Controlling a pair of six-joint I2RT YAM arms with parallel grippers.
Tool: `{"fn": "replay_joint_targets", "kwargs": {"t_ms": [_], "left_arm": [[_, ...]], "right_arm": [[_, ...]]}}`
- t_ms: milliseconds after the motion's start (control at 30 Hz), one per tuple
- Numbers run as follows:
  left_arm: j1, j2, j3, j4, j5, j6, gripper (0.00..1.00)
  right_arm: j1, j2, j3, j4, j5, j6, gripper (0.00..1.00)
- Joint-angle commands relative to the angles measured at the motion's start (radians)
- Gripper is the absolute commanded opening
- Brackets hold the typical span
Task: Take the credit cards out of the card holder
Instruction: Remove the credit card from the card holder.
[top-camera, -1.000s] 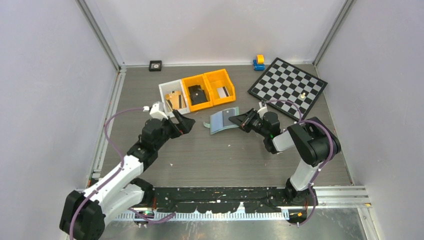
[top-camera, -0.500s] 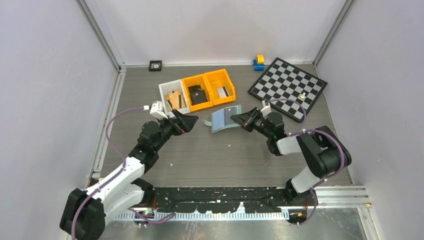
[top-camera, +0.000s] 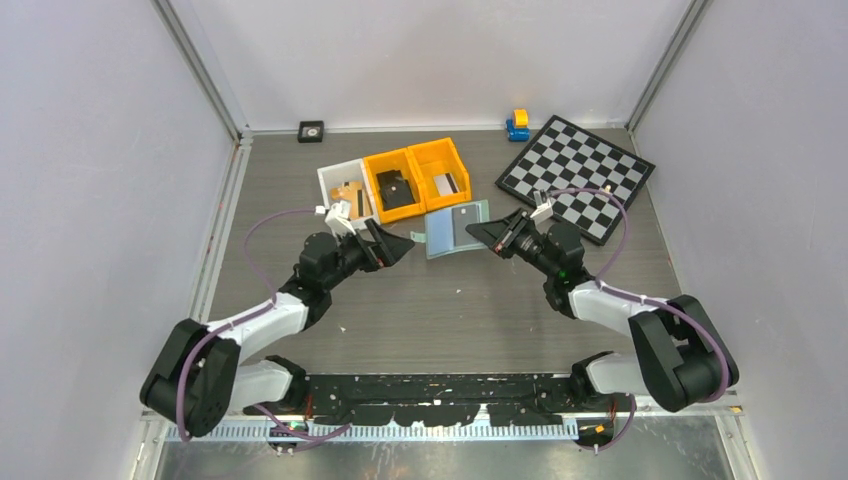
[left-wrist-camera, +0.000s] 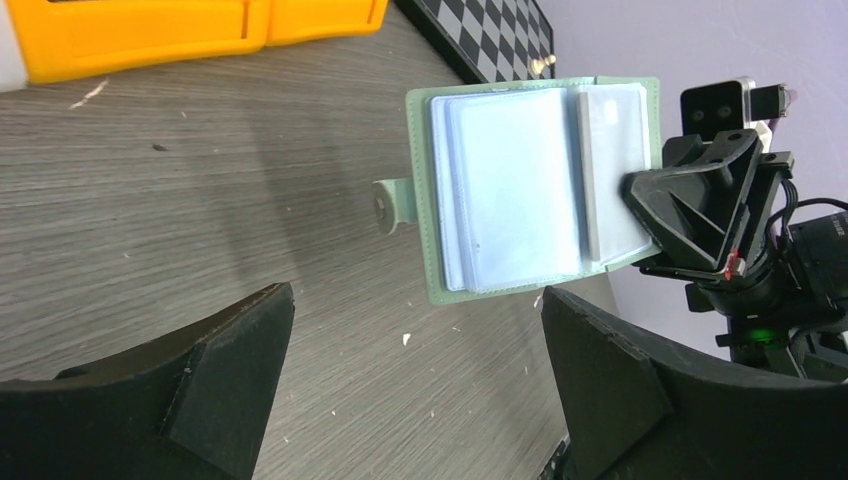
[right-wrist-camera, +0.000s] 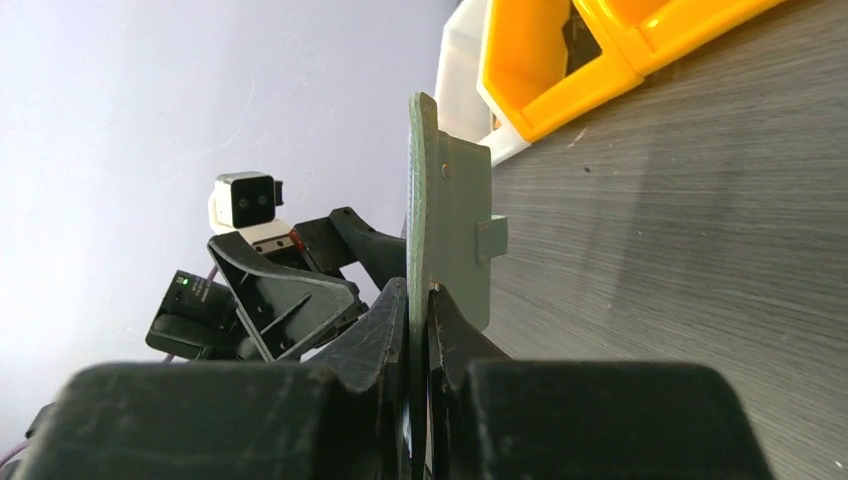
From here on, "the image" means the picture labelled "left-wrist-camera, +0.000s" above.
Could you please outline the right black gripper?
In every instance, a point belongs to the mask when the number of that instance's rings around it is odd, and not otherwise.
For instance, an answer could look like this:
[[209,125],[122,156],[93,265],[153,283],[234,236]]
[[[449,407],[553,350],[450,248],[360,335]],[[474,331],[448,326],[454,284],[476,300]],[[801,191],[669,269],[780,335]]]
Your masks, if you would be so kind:
[[847,206],[793,223],[788,153],[756,131],[666,142],[675,165],[624,176],[622,199],[660,252],[643,274],[683,281],[693,312],[727,320],[717,344],[739,364],[800,378],[847,377]]

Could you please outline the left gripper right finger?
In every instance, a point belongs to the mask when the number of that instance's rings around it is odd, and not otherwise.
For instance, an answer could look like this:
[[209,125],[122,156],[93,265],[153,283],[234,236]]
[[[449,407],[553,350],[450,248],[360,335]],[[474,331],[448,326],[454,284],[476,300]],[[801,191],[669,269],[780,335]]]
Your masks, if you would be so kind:
[[548,287],[565,479],[843,479],[847,388],[720,360]]

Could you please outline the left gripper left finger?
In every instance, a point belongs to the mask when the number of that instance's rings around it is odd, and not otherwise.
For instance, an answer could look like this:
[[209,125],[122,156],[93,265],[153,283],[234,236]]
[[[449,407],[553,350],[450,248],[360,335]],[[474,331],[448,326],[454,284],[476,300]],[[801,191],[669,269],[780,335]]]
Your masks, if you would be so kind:
[[291,286],[271,284],[51,380],[3,382],[2,477],[251,478],[294,309]]

